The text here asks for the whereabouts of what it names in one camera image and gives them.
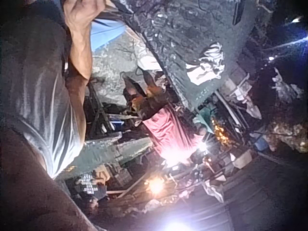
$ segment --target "gray t-shirt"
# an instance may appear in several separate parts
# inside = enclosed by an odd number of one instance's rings
[[[48,18],[29,16],[7,22],[0,32],[1,125],[36,147],[55,177],[82,148],[62,75],[65,30]]]

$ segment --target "red shirt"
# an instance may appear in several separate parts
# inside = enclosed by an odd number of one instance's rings
[[[166,105],[154,116],[143,122],[153,134],[152,141],[159,155],[172,161],[189,158],[198,147],[203,136],[189,136],[171,106]]]

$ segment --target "white cloth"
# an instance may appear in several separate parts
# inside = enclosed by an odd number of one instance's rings
[[[211,79],[221,78],[220,75],[225,69],[225,65],[222,64],[224,52],[221,48],[221,44],[215,42],[199,58],[199,65],[186,64],[187,75],[192,83],[200,85]]]

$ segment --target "man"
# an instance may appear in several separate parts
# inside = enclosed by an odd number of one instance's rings
[[[103,10],[103,0],[67,0],[64,23],[56,4],[40,1],[1,25],[1,230],[96,230],[51,177],[83,146],[91,22]]]
[[[172,164],[182,162],[191,164],[190,156],[197,150],[206,128],[200,123],[196,125],[194,134],[188,126],[179,120],[176,112],[167,103],[166,95],[158,87],[149,72],[143,71],[147,84],[146,96],[139,92],[132,80],[123,77],[127,93],[132,96],[132,107],[151,132],[155,150],[161,157]]]

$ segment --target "hand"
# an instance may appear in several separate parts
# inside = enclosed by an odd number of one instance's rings
[[[66,0],[65,23],[71,33],[90,31],[92,20],[105,9],[105,0]]]

